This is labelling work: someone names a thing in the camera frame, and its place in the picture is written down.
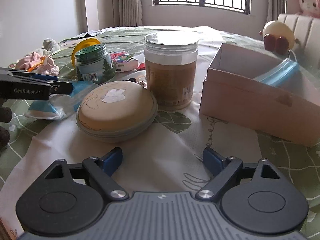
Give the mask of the cream round plush toy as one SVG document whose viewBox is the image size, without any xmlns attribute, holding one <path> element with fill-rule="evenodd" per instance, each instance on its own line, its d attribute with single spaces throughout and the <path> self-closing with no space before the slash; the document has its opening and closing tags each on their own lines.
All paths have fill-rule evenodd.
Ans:
<svg viewBox="0 0 320 240">
<path fill-rule="evenodd" d="M 293 31 L 280 21 L 267 22 L 259 34 L 263 38 L 265 50 L 278 55 L 285 55 L 298 42 Z"/>
</svg>

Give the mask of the pink cloth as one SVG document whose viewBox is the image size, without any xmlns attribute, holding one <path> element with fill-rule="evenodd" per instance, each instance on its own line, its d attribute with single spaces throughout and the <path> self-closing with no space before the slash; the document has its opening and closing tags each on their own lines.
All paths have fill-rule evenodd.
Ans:
<svg viewBox="0 0 320 240">
<path fill-rule="evenodd" d="M 36 52 L 20 59 L 16 63 L 15 69 L 51 76 L 58 76 L 60 74 L 59 67 L 51 57 L 41 56 Z"/>
</svg>

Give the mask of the pink cardboard box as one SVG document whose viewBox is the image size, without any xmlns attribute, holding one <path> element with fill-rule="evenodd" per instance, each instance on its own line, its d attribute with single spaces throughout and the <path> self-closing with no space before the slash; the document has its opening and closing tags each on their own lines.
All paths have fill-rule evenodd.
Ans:
<svg viewBox="0 0 320 240">
<path fill-rule="evenodd" d="M 223 43 L 207 69 L 200 113 L 312 147 L 319 140 L 319 89 L 300 69 L 279 87 L 255 80 L 281 62 Z"/>
</svg>

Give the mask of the colourful snack packet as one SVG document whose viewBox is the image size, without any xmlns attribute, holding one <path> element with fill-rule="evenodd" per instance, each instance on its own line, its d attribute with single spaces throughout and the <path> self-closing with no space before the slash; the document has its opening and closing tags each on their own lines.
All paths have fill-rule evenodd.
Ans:
<svg viewBox="0 0 320 240">
<path fill-rule="evenodd" d="M 129 72 L 138 67 L 138 60 L 125 51 L 114 52 L 110 55 L 117 73 Z"/>
</svg>

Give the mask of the green lid glass jar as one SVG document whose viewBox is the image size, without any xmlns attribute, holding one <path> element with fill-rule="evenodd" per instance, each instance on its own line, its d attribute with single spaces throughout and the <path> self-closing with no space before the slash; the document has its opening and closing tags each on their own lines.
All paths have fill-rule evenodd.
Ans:
<svg viewBox="0 0 320 240">
<path fill-rule="evenodd" d="M 78 81 L 89 81 L 97 85 L 112 80 L 116 75 L 111 55 L 102 43 L 77 51 L 75 68 Z"/>
</svg>

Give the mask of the pink bunny plush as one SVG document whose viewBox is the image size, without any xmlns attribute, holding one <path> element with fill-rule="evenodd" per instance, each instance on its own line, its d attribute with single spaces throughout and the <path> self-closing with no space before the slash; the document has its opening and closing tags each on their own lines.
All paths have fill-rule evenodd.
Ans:
<svg viewBox="0 0 320 240">
<path fill-rule="evenodd" d="M 320 18 L 320 0 L 299 0 L 299 6 L 297 15 Z"/>
</svg>

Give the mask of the blue tissue pack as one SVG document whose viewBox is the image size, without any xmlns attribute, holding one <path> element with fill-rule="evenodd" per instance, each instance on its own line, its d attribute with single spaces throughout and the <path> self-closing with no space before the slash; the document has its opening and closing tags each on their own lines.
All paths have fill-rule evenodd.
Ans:
<svg viewBox="0 0 320 240">
<path fill-rule="evenodd" d="M 89 81 L 73 81 L 73 91 L 69 95 L 53 94 L 48 101 L 34 101 L 25 117 L 44 120 L 63 120 L 73 115 L 84 97 L 98 85 Z"/>
</svg>

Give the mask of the grey plush toy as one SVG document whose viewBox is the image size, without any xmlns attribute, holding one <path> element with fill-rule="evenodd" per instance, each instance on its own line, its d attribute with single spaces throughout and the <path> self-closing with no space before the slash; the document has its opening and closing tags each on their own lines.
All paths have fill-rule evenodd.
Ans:
<svg viewBox="0 0 320 240">
<path fill-rule="evenodd" d="M 52 38 L 46 38 L 43 41 L 43 49 L 48 51 L 48 54 L 55 53 L 56 51 L 60 51 L 59 44 Z"/>
</svg>

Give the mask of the yellow silicone band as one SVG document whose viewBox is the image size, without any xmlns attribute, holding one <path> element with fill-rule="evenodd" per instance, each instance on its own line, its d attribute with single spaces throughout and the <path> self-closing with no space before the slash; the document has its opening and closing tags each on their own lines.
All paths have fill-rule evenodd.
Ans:
<svg viewBox="0 0 320 240">
<path fill-rule="evenodd" d="M 87 38 L 81 42 L 79 42 L 73 49 L 72 51 L 72 55 L 71 55 L 71 63 L 72 63 L 72 66 L 75 67 L 75 54 L 76 52 L 84 49 L 84 48 L 87 48 L 89 46 L 93 46 L 93 45 L 96 45 L 96 44 L 101 44 L 101 42 L 96 39 L 96 38 Z"/>
</svg>

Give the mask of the beige curtain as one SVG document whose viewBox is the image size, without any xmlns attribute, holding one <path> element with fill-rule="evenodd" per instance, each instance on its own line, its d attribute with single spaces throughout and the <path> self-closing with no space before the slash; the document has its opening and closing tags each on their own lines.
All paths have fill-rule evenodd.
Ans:
<svg viewBox="0 0 320 240">
<path fill-rule="evenodd" d="M 112 0 L 112 12 L 115 27 L 143 25 L 142 0 Z"/>
</svg>

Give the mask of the beige oval zip case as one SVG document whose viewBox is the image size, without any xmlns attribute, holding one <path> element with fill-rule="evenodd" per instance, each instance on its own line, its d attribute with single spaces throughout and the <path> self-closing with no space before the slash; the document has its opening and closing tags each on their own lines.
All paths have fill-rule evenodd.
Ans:
<svg viewBox="0 0 320 240">
<path fill-rule="evenodd" d="M 89 92 L 77 113 L 78 127 L 108 143 L 129 140 L 145 131 L 158 112 L 155 97 L 131 81 L 105 83 Z"/>
</svg>

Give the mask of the blue face mask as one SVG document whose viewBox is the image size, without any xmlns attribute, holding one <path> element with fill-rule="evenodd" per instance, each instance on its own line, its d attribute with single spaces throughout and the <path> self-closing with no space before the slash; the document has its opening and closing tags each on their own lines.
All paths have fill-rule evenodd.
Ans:
<svg viewBox="0 0 320 240">
<path fill-rule="evenodd" d="M 295 52 L 290 49 L 288 51 L 288 57 L 285 60 L 268 72 L 255 77 L 253 80 L 272 87 L 279 87 L 297 74 L 299 70 L 300 65 L 297 61 L 297 56 Z"/>
</svg>

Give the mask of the cream padded headboard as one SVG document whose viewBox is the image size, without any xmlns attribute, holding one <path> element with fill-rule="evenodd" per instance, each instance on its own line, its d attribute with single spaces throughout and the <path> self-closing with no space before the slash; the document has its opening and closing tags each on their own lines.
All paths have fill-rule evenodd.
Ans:
<svg viewBox="0 0 320 240">
<path fill-rule="evenodd" d="M 293 51 L 297 55 L 300 65 L 319 79 L 319 18 L 280 14 L 278 21 L 284 23 L 293 31 L 297 40 Z"/>
</svg>

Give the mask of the clear jar brown label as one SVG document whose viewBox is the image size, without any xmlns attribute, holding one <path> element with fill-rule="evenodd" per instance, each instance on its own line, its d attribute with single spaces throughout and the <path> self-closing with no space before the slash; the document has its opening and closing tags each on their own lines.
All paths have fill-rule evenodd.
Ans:
<svg viewBox="0 0 320 240">
<path fill-rule="evenodd" d="M 159 109 L 175 111 L 191 103 L 198 43 L 189 31 L 158 31 L 144 37 L 147 89 Z"/>
</svg>

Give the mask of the green checked bedsheet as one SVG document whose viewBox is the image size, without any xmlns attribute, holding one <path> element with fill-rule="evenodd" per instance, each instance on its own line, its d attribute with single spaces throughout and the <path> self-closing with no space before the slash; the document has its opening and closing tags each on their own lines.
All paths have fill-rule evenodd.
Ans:
<svg viewBox="0 0 320 240">
<path fill-rule="evenodd" d="M 74 90 L 46 101 L 9 99 L 12 119 L 5 124 L 10 140 L 1 150 L 1 239 L 17 239 L 23 228 L 16 203 L 56 160 L 81 163 L 102 157 L 115 147 L 123 152 L 112 178 L 125 198 L 134 192 L 186 191 L 214 198 L 205 185 L 213 175 L 203 150 L 241 159 L 271 162 L 306 198 L 309 209 L 301 232 L 319 239 L 319 142 L 307 147 L 275 137 L 265 129 L 249 129 L 220 114 L 204 113 L 211 92 L 207 75 L 227 76 L 251 85 L 249 94 L 274 95 L 275 105 L 300 112 L 285 126 L 300 133 L 306 112 L 319 112 L 319 74 L 300 68 L 278 87 L 266 83 L 265 71 L 281 64 L 261 41 L 209 27 L 117 27 L 98 36 L 98 65 L 111 70 L 110 54 L 124 51 L 140 61 L 151 57 L 145 71 L 120 73 L 93 83 L 94 74 L 78 79 L 71 63 L 75 42 L 54 55 L 59 80 Z"/>
</svg>

